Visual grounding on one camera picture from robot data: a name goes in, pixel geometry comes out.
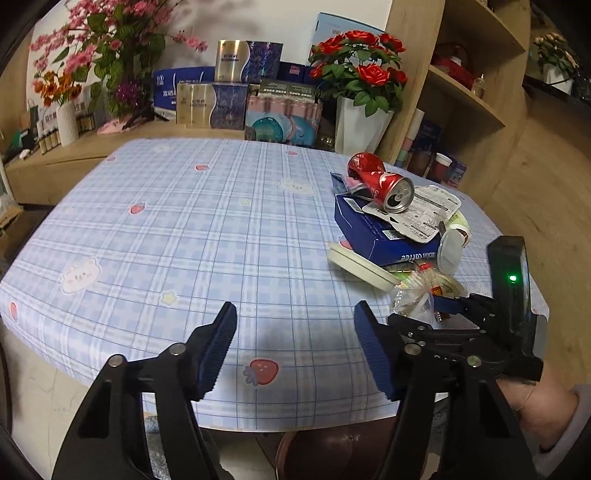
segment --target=blue plaid tablecloth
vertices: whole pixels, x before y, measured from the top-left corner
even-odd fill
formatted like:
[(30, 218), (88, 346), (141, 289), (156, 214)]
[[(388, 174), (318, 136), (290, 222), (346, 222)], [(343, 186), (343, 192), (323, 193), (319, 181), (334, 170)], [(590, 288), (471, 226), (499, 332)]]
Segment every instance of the blue plaid tablecloth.
[[(347, 158), (235, 140), (136, 140), (52, 211), (0, 283), (6, 326), (85, 384), (115, 353), (154, 356), (213, 321), (224, 301), (238, 330), (203, 427), (283, 431), (393, 416), (353, 328), (389, 296), (329, 264), (329, 172)], [(417, 184), (427, 182), (413, 177)], [(473, 239), (456, 278), (491, 293), (486, 245), (500, 231), (467, 196)], [(532, 305), (548, 315), (532, 283)], [(154, 411), (154, 397), (144, 407)]]

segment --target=sleeve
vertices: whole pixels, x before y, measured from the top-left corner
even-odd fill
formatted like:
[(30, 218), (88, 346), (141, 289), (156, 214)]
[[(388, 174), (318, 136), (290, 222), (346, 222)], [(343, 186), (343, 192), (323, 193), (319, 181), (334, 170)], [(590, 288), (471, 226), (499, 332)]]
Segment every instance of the sleeve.
[(534, 455), (535, 468), (542, 478), (591, 478), (591, 385), (577, 385), (572, 391), (579, 405), (569, 426), (547, 453)]

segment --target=red rose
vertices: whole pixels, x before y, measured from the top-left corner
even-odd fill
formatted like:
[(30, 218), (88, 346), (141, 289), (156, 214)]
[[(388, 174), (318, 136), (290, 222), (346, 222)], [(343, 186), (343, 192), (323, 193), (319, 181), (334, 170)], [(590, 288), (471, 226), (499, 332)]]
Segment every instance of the red rose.
[(386, 72), (386, 70), (378, 67), (375, 63), (367, 65), (366, 67), (359, 65), (357, 71), (364, 82), (378, 87), (385, 85), (390, 78), (390, 74)]
[(324, 55), (332, 55), (333, 53), (337, 53), (340, 50), (340, 45), (335, 45), (333, 43), (329, 43), (330, 40), (332, 40), (332, 39), (330, 38), (327, 41), (320, 42), (318, 44), (318, 48), (320, 49), (320, 52), (323, 53)]
[(326, 63), (321, 63), (320, 65), (317, 65), (316, 67), (311, 69), (310, 70), (310, 78), (313, 78), (313, 79), (321, 78), (322, 77), (322, 68), (324, 68), (324, 65), (326, 65)]
[(357, 43), (367, 43), (367, 45), (371, 45), (378, 41), (378, 37), (376, 37), (373, 33), (364, 32), (363, 30), (351, 30), (347, 32), (345, 36), (353, 42)]
[(390, 48), (390, 50), (394, 50), (396, 53), (402, 53), (406, 50), (406, 48), (402, 46), (402, 42), (399, 39), (394, 38), (392, 35), (387, 33), (382, 33), (379, 36), (379, 40), (383, 45)]
[(390, 78), (398, 82), (400, 85), (404, 86), (408, 82), (408, 77), (402, 70), (396, 70), (390, 67), (388, 73), (390, 74)]

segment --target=tile floor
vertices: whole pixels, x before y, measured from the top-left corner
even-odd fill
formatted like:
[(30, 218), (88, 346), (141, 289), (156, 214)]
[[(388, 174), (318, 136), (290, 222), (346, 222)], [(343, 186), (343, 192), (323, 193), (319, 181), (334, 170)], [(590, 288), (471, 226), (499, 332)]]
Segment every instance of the tile floor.
[[(87, 387), (55, 369), (26, 347), (0, 323), (12, 391), (12, 436), (25, 457), (46, 480), (51, 478), (57, 454)], [(274, 450), (281, 434), (210, 430), (219, 448), (222, 466), (235, 480), (275, 478)], [(439, 458), (430, 454), (423, 478)]]

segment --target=human wrist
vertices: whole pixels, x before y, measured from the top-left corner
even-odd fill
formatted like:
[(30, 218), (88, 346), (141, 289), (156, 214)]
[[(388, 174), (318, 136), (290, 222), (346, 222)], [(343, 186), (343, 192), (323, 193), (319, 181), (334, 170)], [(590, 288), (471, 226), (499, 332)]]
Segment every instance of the human wrist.
[(537, 391), (537, 387), (519, 411), (519, 424), (537, 437), (543, 450), (550, 450), (568, 428), (579, 397), (566, 390), (548, 392), (542, 387)]

